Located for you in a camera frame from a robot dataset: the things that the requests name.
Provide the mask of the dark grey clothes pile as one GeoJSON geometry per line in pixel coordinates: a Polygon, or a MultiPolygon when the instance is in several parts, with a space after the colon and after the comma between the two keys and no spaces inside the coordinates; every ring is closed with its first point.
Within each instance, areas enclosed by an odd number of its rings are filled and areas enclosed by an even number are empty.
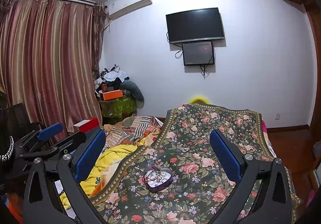
{"type": "Polygon", "coordinates": [[[122,82],[119,78],[116,78],[116,80],[109,82],[107,86],[113,87],[114,90],[124,90],[126,92],[125,95],[130,96],[133,100],[135,100],[135,104],[138,109],[142,109],[144,107],[145,99],[143,93],[130,79],[126,78],[122,82]]]}

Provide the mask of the green patterned box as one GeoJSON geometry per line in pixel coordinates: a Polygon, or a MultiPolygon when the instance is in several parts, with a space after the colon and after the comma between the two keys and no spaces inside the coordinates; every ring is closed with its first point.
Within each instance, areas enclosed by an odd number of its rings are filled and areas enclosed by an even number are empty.
{"type": "Polygon", "coordinates": [[[102,116],[105,118],[122,118],[137,111],[135,100],[129,96],[99,101],[99,103],[102,116]]]}

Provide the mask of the red white box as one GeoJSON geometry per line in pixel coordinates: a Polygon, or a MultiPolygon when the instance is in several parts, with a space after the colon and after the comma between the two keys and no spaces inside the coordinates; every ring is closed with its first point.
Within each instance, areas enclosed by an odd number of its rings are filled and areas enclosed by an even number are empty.
{"type": "Polygon", "coordinates": [[[94,128],[99,127],[99,126],[100,126],[100,123],[99,123],[98,119],[94,118],[94,117],[90,117],[88,119],[82,120],[82,121],[74,124],[73,127],[77,131],[86,133],[86,132],[89,132],[90,130],[92,130],[94,128]]]}

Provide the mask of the yellow blanket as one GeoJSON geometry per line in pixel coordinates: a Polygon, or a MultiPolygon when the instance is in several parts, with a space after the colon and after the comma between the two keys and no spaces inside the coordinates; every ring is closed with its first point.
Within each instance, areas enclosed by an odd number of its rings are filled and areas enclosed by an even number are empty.
{"type": "Polygon", "coordinates": [[[109,173],[113,175],[112,171],[116,170],[119,162],[137,148],[136,145],[121,144],[105,150],[97,159],[87,179],[80,182],[85,194],[90,198],[99,193],[103,188],[103,184],[106,185],[108,183],[107,180],[103,180],[103,172],[106,175],[109,173]]]}

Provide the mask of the pink striped curtain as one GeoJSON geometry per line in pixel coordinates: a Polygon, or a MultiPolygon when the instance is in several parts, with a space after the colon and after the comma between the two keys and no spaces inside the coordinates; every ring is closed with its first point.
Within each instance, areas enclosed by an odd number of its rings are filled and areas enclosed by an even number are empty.
{"type": "Polygon", "coordinates": [[[9,105],[22,103],[31,121],[101,119],[99,76],[105,7],[59,0],[1,0],[1,87],[9,105]]]}

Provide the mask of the purple heart-shaped jewelry box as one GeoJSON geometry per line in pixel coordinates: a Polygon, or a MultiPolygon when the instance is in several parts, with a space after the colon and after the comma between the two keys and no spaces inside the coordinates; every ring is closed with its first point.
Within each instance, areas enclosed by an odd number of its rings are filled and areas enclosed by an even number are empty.
{"type": "Polygon", "coordinates": [[[143,183],[151,193],[157,193],[166,189],[172,183],[173,176],[171,169],[152,165],[145,168],[143,183]]]}

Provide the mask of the small black wall monitor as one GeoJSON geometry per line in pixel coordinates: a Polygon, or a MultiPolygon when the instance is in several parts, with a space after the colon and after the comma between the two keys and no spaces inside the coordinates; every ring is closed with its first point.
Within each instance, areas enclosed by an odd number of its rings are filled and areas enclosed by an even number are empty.
{"type": "Polygon", "coordinates": [[[212,42],[186,43],[182,45],[182,50],[184,66],[214,64],[212,42]]]}

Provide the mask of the orange shoe box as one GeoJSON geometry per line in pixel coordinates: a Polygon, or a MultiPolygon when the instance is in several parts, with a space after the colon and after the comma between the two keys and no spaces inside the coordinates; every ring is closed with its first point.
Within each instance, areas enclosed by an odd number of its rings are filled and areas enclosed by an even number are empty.
{"type": "Polygon", "coordinates": [[[104,101],[107,101],[107,100],[120,98],[123,96],[124,96],[124,94],[123,94],[122,90],[114,90],[114,91],[108,91],[108,92],[102,93],[101,99],[104,101]]]}

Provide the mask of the yellow round object behind bed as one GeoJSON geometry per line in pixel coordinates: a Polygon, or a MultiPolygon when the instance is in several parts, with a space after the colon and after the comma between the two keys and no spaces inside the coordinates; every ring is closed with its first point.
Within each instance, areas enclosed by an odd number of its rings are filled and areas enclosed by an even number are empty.
{"type": "Polygon", "coordinates": [[[211,102],[204,96],[194,96],[189,101],[189,104],[201,103],[201,104],[211,104],[211,102]]]}

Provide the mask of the black wall television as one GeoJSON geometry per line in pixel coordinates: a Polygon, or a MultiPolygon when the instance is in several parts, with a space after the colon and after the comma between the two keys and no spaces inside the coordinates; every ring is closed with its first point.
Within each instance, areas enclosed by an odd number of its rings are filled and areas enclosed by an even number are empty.
{"type": "Polygon", "coordinates": [[[223,40],[222,19],[217,7],[166,15],[169,43],[223,40]]]}

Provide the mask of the striped patchwork quilt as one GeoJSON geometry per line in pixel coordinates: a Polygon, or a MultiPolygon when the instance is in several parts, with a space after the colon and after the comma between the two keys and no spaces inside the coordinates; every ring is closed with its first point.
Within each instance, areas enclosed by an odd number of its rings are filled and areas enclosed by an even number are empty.
{"type": "Polygon", "coordinates": [[[127,117],[114,125],[106,124],[103,126],[106,134],[104,149],[121,144],[135,145],[149,135],[152,143],[162,126],[163,123],[156,117],[137,115],[127,117]]]}

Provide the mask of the white air conditioner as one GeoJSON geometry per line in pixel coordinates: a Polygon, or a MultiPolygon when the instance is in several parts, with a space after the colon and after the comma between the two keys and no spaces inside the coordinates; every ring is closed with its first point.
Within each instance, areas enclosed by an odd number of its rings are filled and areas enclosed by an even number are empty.
{"type": "Polygon", "coordinates": [[[109,0],[105,2],[108,19],[116,20],[124,15],[152,5],[152,0],[109,0]]]}

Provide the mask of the dark floral bedspread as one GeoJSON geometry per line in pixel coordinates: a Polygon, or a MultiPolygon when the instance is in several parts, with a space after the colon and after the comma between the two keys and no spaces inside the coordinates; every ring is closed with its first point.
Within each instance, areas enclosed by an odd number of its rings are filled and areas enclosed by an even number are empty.
{"type": "Polygon", "coordinates": [[[294,223],[300,200],[263,131],[260,113],[205,104],[169,110],[156,140],[121,160],[111,180],[91,199],[93,206],[107,223],[210,223],[236,187],[210,145],[213,130],[220,130],[247,160],[253,156],[259,165],[235,223],[294,223]],[[152,165],[174,174],[172,183],[157,193],[143,183],[143,172],[152,165]]]}

